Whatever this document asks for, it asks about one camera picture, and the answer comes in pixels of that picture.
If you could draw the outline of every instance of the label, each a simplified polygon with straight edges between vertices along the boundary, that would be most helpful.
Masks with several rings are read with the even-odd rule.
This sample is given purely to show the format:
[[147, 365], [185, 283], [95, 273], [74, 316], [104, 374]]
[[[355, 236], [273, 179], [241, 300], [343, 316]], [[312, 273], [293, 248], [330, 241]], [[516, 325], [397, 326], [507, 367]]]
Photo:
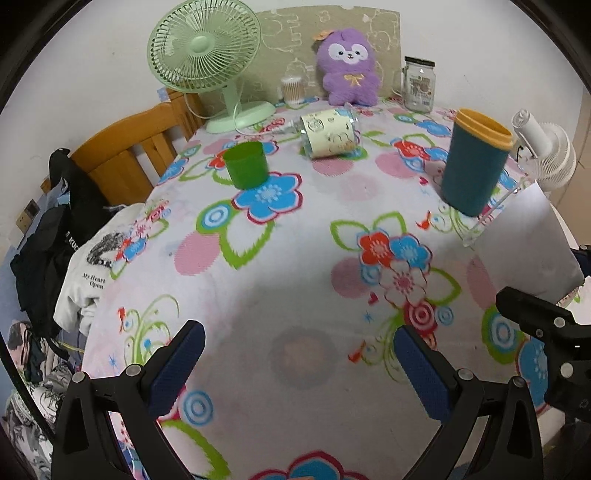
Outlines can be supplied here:
[[419, 75], [409, 75], [408, 94], [413, 98], [414, 104], [431, 106], [433, 102], [433, 91], [431, 91], [431, 80]]
[[302, 121], [312, 147], [312, 158], [332, 157], [355, 150], [353, 115], [334, 108], [303, 115]]

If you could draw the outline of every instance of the patterned fabric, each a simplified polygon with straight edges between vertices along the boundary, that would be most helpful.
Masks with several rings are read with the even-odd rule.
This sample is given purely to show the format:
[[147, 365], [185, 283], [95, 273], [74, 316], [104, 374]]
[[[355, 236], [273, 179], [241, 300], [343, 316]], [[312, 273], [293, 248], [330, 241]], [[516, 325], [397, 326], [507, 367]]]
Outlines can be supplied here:
[[[480, 378], [521, 372], [545, 406], [543, 351], [498, 314], [486, 268], [463, 246], [478, 219], [438, 194], [454, 112], [359, 108], [361, 145], [325, 160], [273, 133], [326, 105], [279, 107], [253, 137], [200, 130], [130, 227], [96, 312], [83, 364], [94, 378], [146, 363], [187, 319], [203, 323], [203, 355], [159, 419], [198, 477], [402, 478], [438, 426], [392, 349], [404, 324]], [[240, 191], [221, 153], [250, 140], [264, 142], [271, 174]], [[522, 176], [509, 159], [485, 210]], [[569, 308], [588, 314], [588, 298], [584, 287]]]

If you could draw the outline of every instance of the chair backrest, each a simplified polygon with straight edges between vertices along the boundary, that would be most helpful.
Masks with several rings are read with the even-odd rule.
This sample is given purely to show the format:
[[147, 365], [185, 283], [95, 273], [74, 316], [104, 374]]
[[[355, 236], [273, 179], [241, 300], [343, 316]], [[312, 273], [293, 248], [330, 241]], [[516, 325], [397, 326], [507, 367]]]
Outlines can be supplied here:
[[120, 120], [90, 140], [72, 154], [72, 160], [99, 186], [112, 205], [144, 202], [152, 184], [135, 158], [131, 148], [141, 145], [159, 176], [172, 163], [176, 152], [166, 135], [172, 127], [180, 127], [186, 140], [203, 121], [189, 112], [192, 104], [202, 115], [203, 105], [198, 95], [168, 91], [170, 102]]

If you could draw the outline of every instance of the bow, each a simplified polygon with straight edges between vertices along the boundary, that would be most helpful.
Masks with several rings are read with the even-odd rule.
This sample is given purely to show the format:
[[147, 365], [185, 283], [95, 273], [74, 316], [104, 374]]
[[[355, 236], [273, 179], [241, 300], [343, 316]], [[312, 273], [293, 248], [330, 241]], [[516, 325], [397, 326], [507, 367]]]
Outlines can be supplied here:
[[350, 73], [348, 73], [347, 75], [343, 75], [343, 77], [345, 78], [345, 80], [351, 82], [352, 87], [361, 87], [359, 81], [363, 80], [365, 78], [365, 75], [363, 73], [358, 73], [356, 75], [351, 75]]

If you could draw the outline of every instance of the graphic print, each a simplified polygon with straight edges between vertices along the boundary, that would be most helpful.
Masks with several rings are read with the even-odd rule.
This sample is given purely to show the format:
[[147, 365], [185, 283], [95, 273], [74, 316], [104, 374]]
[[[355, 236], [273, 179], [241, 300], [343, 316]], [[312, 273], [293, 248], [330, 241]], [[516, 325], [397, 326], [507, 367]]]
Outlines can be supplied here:
[[146, 202], [142, 217], [134, 222], [119, 247], [119, 252], [111, 265], [111, 278], [119, 278], [127, 264], [144, 252], [148, 240], [156, 238], [168, 229], [168, 203], [168, 200], [163, 199]]

